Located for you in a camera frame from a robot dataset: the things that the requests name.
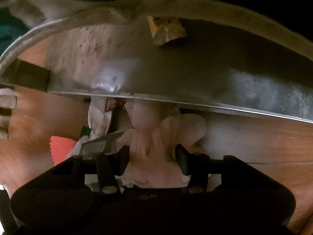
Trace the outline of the pink tissue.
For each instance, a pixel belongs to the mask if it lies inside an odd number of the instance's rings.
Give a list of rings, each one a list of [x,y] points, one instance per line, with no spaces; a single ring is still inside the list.
[[[154,101],[127,101],[125,109],[132,128],[117,140],[117,150],[130,148],[122,181],[140,188],[187,186],[189,179],[176,163],[174,149],[181,144],[195,150],[195,144],[206,135],[205,119],[181,114],[178,107]]]

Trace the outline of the green white wrapper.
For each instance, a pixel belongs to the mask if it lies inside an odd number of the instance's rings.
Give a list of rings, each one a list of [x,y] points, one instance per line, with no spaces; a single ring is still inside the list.
[[[129,119],[124,107],[125,101],[109,97],[92,97],[88,114],[88,132],[82,135],[65,159],[75,155],[91,158],[97,153],[118,152],[117,141],[127,129]]]

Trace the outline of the teal zigzag quilt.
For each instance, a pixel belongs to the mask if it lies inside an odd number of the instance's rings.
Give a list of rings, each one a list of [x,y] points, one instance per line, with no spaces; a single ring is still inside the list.
[[[8,9],[29,29],[1,54],[2,73],[26,49],[53,34],[102,23],[128,24],[142,15],[239,28],[312,59],[312,41],[259,13],[214,0],[1,0],[1,8]]]

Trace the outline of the metal bed frame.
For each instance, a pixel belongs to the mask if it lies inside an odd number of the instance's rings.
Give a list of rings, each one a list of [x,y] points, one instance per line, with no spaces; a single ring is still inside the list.
[[[249,32],[183,22],[162,46],[148,21],[51,33],[44,65],[13,60],[1,83],[66,96],[174,102],[312,122],[312,61]]]

